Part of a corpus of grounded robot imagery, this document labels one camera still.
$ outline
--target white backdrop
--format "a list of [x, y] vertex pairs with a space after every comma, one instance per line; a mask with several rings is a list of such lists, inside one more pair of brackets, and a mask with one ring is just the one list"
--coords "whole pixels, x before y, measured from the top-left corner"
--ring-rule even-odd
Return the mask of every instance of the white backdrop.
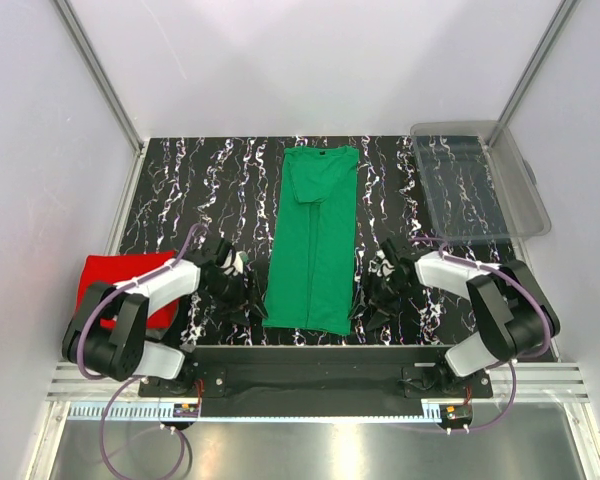
[[149, 136], [496, 119], [558, 0], [72, 0]]
[[531, 263], [600, 425], [600, 0], [581, 2], [512, 131], [553, 224], [528, 242]]
[[0, 0], [0, 480], [18, 478], [132, 152], [48, 0]]

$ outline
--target transparent storage container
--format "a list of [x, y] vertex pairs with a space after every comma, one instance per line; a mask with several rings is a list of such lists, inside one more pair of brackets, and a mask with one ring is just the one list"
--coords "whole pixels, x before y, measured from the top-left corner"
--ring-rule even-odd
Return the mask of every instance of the transparent storage container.
[[490, 121], [420, 123], [411, 136], [438, 236], [486, 243], [551, 229], [533, 172], [508, 128]]

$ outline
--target green cloth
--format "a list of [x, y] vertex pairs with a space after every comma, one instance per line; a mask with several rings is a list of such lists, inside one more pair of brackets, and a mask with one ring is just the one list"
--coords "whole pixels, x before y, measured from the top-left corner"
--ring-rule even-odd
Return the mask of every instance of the green cloth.
[[348, 335], [358, 151], [285, 149], [265, 327]]

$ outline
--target red cloth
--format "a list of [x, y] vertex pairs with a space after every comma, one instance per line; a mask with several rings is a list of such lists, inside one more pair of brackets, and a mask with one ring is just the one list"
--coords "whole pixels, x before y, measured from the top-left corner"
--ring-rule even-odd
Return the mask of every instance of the red cloth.
[[[93, 282], [101, 281], [114, 284], [130, 280], [133, 277], [139, 277], [143, 273], [150, 272], [164, 264], [170, 258], [173, 258], [173, 254], [174, 252], [165, 252], [141, 255], [118, 255], [113, 257], [89, 255], [80, 277], [76, 310], [78, 310], [80, 302], [82, 302], [82, 297], [87, 291], [87, 287]], [[169, 305], [161, 308], [149, 317], [147, 328], [169, 327], [177, 308], [178, 300], [174, 300]], [[100, 325], [105, 328], [113, 328], [115, 324], [115, 320], [102, 319], [100, 321]]]

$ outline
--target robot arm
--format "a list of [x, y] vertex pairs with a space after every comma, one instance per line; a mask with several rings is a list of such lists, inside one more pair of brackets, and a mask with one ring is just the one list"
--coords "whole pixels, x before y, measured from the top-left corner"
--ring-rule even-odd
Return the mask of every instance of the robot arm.
[[[165, 270], [146, 282], [121, 293], [103, 311], [101, 317], [116, 318], [113, 330], [108, 330], [96, 321], [88, 332], [84, 364], [102, 375], [123, 381], [132, 375], [176, 379], [182, 370], [185, 355], [178, 349], [145, 339], [147, 319], [172, 301], [204, 290], [216, 300], [220, 309], [230, 318], [243, 322], [244, 309], [259, 315], [266, 311], [261, 302], [255, 277], [245, 272], [243, 255], [236, 253], [224, 239], [208, 238], [195, 250], [174, 265], [167, 261], [155, 269]], [[96, 307], [116, 287], [95, 282], [89, 286], [75, 316], [69, 324], [63, 342], [62, 355], [77, 363], [78, 340], [85, 323]]]
[[[449, 349], [445, 363], [457, 377], [499, 362], [507, 362], [542, 344], [543, 320], [514, 288], [474, 267], [443, 259], [438, 252], [418, 252], [410, 246], [396, 249], [391, 240], [381, 245], [376, 268], [367, 279], [368, 303], [375, 307], [370, 324], [380, 326], [397, 310], [399, 298], [418, 287], [446, 290], [471, 302], [478, 331]], [[551, 336], [560, 323], [529, 268], [514, 260], [505, 265], [485, 264], [506, 273], [538, 302], [549, 320]]]
[[[519, 260], [488, 265], [512, 277], [534, 297], [549, 320], [551, 336], [555, 336], [560, 324], [529, 268]], [[415, 268], [421, 285], [447, 290], [471, 302], [478, 332], [445, 355], [456, 376], [466, 377], [507, 362], [542, 343], [543, 320], [524, 297], [497, 277], [451, 263], [437, 252], [421, 257]]]

